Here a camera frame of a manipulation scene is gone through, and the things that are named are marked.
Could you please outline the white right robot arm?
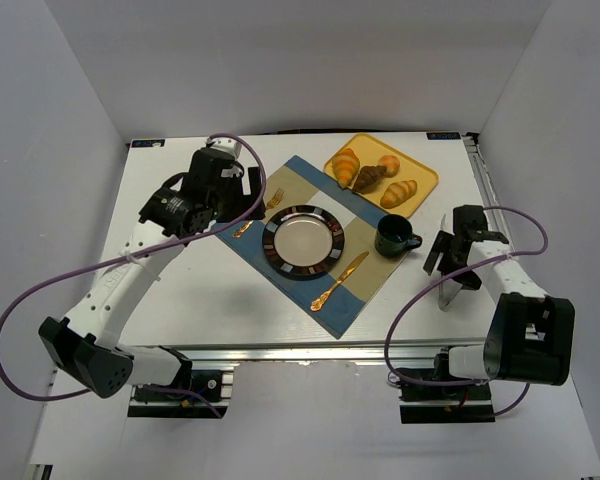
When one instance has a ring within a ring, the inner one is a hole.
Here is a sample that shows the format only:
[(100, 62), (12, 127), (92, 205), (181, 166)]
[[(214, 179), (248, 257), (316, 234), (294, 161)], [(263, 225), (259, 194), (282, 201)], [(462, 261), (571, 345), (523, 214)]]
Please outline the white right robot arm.
[(495, 303), (482, 344), (450, 347), (438, 356), (442, 378), (562, 385), (570, 370), (575, 307), (529, 277), (509, 239), (490, 228), (486, 212), (479, 205), (454, 208), (452, 229), (438, 232), (424, 264), (427, 274), (440, 277), (440, 309), (460, 292), (480, 289)]

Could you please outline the small striped croissant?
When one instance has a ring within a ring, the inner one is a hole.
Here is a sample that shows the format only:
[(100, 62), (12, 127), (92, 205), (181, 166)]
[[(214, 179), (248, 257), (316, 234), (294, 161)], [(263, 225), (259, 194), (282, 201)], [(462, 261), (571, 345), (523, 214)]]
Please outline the small striped croissant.
[(415, 180), (406, 180), (391, 183), (380, 199), (380, 206), (384, 209), (395, 208), (412, 198), (418, 190)]

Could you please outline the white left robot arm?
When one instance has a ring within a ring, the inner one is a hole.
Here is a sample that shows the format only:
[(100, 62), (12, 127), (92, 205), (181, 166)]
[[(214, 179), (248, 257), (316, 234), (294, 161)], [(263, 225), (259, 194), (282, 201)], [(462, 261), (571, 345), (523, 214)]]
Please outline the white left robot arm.
[(192, 362), (162, 346), (120, 342), (132, 313), (163, 270), (209, 227), (228, 228), (264, 215), (264, 169), (238, 158), (247, 143), (213, 135), (195, 151), (187, 171), (165, 180), (139, 211), (115, 264), (63, 318), (49, 317), (40, 339), (55, 366), (88, 391), (109, 398), (125, 385), (176, 393), (190, 380)]

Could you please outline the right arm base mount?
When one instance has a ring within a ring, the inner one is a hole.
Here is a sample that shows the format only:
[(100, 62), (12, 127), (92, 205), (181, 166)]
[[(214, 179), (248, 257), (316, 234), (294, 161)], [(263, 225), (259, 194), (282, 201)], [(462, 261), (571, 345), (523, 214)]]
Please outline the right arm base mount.
[(429, 387), (411, 385), (389, 372), (388, 383), (399, 390), (403, 425), (470, 424), (495, 421), (488, 385)]

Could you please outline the metal bread tongs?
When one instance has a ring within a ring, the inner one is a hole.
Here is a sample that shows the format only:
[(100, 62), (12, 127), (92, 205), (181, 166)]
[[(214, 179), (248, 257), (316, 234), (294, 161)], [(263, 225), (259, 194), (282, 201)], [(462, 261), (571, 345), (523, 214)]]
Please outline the metal bread tongs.
[[(446, 213), (443, 214), (441, 221), (440, 221), (440, 230), (441, 231), (447, 231), (447, 225), (446, 225)], [(437, 271), (438, 277), (442, 278), (443, 276), (447, 275), (445, 273), (442, 273), (442, 271), (439, 270)], [(463, 285), (459, 282), (457, 282), (455, 279), (450, 279), (447, 280), (443, 283), (441, 283), (438, 286), (438, 307), (440, 310), (442, 311), (447, 311), (450, 308), (451, 303), (454, 301), (454, 299), (458, 296), (458, 294), (462, 291), (463, 289)]]

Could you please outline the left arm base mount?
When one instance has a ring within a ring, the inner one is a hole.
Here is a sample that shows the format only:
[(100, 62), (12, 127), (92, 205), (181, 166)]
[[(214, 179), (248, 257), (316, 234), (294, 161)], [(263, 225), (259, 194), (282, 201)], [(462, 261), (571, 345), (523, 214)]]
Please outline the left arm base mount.
[(178, 386), (184, 393), (166, 393), (134, 387), (128, 405), (130, 418), (220, 419), (229, 406), (233, 368), (197, 369)]

